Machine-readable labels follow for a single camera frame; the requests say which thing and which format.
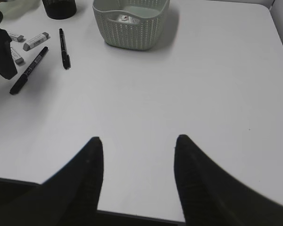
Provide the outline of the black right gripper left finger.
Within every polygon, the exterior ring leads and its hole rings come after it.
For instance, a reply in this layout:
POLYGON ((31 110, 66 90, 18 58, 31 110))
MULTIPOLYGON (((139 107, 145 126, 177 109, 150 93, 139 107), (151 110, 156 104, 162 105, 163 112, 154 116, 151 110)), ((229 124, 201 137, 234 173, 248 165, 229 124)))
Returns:
POLYGON ((0 226, 93 226, 104 173, 103 146, 92 137, 55 175, 0 207, 0 226))

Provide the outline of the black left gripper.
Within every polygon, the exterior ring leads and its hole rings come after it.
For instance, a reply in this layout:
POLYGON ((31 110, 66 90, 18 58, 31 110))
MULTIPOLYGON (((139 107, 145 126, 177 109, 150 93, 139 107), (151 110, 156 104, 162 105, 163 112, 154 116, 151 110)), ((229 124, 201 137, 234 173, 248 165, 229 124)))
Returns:
POLYGON ((17 69, 12 58, 10 43, 12 39, 8 33, 0 28, 0 75, 6 80, 17 75, 17 69))

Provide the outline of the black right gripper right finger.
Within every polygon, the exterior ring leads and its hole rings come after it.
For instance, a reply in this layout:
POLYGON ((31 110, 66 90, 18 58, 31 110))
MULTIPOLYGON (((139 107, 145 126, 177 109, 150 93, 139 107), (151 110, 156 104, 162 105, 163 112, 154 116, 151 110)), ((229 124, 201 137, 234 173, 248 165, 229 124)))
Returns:
POLYGON ((283 226, 283 206, 228 174, 187 135, 175 145, 174 175, 188 226, 283 226))

